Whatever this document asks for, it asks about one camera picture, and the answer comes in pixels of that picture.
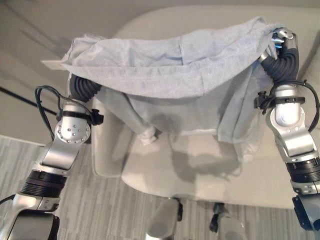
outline black cable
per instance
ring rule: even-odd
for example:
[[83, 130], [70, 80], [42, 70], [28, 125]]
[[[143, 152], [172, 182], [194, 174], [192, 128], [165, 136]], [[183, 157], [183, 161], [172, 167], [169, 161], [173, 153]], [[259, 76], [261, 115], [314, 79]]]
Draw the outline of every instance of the black cable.
[[[18, 100], [20, 100], [20, 101], [25, 102], [26, 104], [30, 104], [31, 106], [37, 107], [37, 104], [36, 104], [35, 102], [30, 101], [29, 99], [24, 98], [23, 96], [20, 96], [20, 95], [14, 93], [14, 92], [12, 92], [12, 91], [10, 91], [10, 90], [8, 90], [8, 89], [5, 89], [5, 88], [2, 87], [2, 86], [0, 86], [0, 91], [3, 92], [3, 93], [5, 93], [5, 94], [8, 94], [9, 96], [14, 97], [14, 98], [16, 98], [16, 99], [18, 99]], [[52, 110], [50, 110], [50, 109], [48, 109], [48, 108], [46, 108], [46, 107], [44, 107], [43, 109], [44, 109], [47, 113], [50, 113], [50, 114], [52, 114], [52, 115], [57, 115], [56, 112], [54, 112], [54, 111], [52, 111]]]
[[8, 197], [0, 200], [0, 205], [3, 204], [3, 203], [5, 203], [6, 201], [13, 200], [14, 197], [15, 197], [15, 194], [13, 194], [13, 195], [11, 195], [11, 196], [8, 196]]
[[50, 136], [51, 136], [51, 139], [54, 140], [55, 138], [55, 134], [54, 132], [52, 131], [52, 128], [51, 128], [51, 125], [50, 125], [50, 122], [47, 118], [47, 115], [44, 111], [44, 108], [42, 106], [42, 102], [41, 102], [41, 92], [42, 90], [47, 90], [51, 93], [53, 93], [56, 97], [57, 97], [57, 107], [59, 109], [59, 113], [61, 113], [63, 111], [63, 109], [61, 108], [61, 99], [64, 99], [66, 101], [69, 101], [69, 102], [72, 102], [74, 104], [77, 104], [79, 106], [81, 106], [82, 108], [85, 109], [85, 111], [89, 114], [90, 118], [91, 118], [91, 121], [92, 121], [92, 124], [95, 125], [96, 124], [96, 120], [95, 120], [95, 117], [93, 115], [93, 113], [86, 107], [84, 106], [83, 104], [71, 99], [71, 98], [68, 98], [66, 96], [63, 96], [61, 95], [58, 90], [56, 90], [55, 88], [53, 88], [52, 86], [48, 86], [48, 85], [42, 85], [42, 86], [37, 86], [34, 90], [34, 96], [35, 96], [35, 101], [36, 101], [36, 104], [37, 104], [37, 107], [39, 109], [39, 112], [40, 112], [40, 115], [44, 121], [44, 124], [45, 126], [48, 128], [49, 132], [50, 132]]
[[312, 92], [312, 94], [314, 96], [314, 100], [315, 100], [315, 115], [314, 115], [312, 123], [311, 123], [311, 125], [310, 125], [310, 127], [308, 129], [308, 131], [311, 133], [315, 129], [315, 127], [317, 126], [318, 121], [319, 121], [319, 117], [320, 117], [320, 102], [319, 102], [319, 98], [318, 98], [317, 92], [315, 91], [315, 89], [309, 83], [307, 83], [307, 80], [304, 80], [304, 81], [283, 80], [283, 81], [276, 82], [273, 85], [273, 87], [271, 88], [268, 98], [262, 104], [262, 108], [261, 108], [261, 109], [263, 109], [262, 114], [265, 114], [267, 112], [267, 109], [270, 107], [270, 104], [276, 98], [275, 97], [276, 88], [278, 88], [279, 86], [282, 86], [282, 85], [287, 85], [287, 84], [295, 84], [295, 85], [306, 87], [307, 89], [309, 89]]

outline gray carpet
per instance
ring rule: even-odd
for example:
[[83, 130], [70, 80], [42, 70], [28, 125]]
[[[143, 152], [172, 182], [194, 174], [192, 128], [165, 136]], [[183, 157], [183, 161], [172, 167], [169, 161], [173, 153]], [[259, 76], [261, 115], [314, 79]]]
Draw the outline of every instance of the gray carpet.
[[[0, 199], [20, 190], [41, 147], [0, 137]], [[92, 173], [90, 146], [80, 151], [56, 215], [59, 240], [141, 240], [161, 197], [147, 195], [125, 185], [120, 178], [105, 179]], [[183, 200], [183, 221], [176, 240], [216, 240], [209, 231], [210, 202]], [[6, 209], [0, 207], [0, 220]], [[312, 240], [293, 210], [227, 205], [245, 225], [249, 240]]]

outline white chair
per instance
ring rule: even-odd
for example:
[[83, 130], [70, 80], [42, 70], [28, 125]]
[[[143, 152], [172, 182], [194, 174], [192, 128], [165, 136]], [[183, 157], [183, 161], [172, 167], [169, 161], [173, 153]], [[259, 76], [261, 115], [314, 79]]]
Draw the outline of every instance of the white chair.
[[[144, 14], [122, 27], [115, 38], [158, 40], [196, 29], [223, 28], [255, 16], [282, 22], [299, 40], [300, 66], [320, 29], [320, 9], [279, 6], [202, 5], [165, 8]], [[162, 133], [143, 146], [133, 132], [94, 99], [104, 123], [92, 129], [92, 160], [97, 175], [121, 177], [132, 188], [162, 197], [292, 209], [295, 195], [274, 135], [263, 126], [262, 145], [251, 162], [239, 163], [231, 144], [212, 135]], [[314, 101], [303, 105], [314, 114]], [[319, 146], [319, 132], [315, 140]]]

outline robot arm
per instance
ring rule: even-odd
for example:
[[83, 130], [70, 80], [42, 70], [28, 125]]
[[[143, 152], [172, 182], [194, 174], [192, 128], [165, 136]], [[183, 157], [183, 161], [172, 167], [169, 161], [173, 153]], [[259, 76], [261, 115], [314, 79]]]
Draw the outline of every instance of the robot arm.
[[98, 110], [88, 112], [84, 105], [101, 86], [74, 75], [68, 86], [69, 98], [65, 98], [67, 101], [54, 129], [54, 139], [35, 162], [21, 191], [14, 196], [0, 226], [0, 240], [57, 239], [59, 218], [51, 212], [58, 208], [69, 170], [82, 144], [90, 137], [89, 124], [103, 122]]
[[[319, 99], [314, 89], [305, 81], [296, 80], [299, 55], [296, 35], [281, 28], [273, 36], [280, 49], [279, 58], [273, 59], [264, 52], [259, 61], [273, 79], [274, 86], [267, 96], [260, 92], [255, 99], [256, 108], [272, 108], [266, 122], [273, 131], [275, 144], [291, 177], [291, 185], [297, 196], [292, 199], [294, 210], [302, 228], [313, 231], [320, 240], [320, 158], [310, 132], [319, 120]], [[304, 97], [299, 97], [297, 86], [309, 88], [315, 97], [316, 114], [307, 130], [305, 112], [301, 105]]]

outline light blue cloth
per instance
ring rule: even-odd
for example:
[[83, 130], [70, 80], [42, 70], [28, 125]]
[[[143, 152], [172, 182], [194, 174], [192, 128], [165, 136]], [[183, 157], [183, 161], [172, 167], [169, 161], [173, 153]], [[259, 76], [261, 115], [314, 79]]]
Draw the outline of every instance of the light blue cloth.
[[282, 27], [256, 17], [165, 40], [86, 34], [74, 39], [62, 65], [105, 86], [97, 98], [145, 143], [155, 139], [154, 128], [217, 134], [247, 161], [258, 150], [262, 123], [253, 101], [271, 83], [257, 59], [265, 50], [276, 57], [271, 39]]

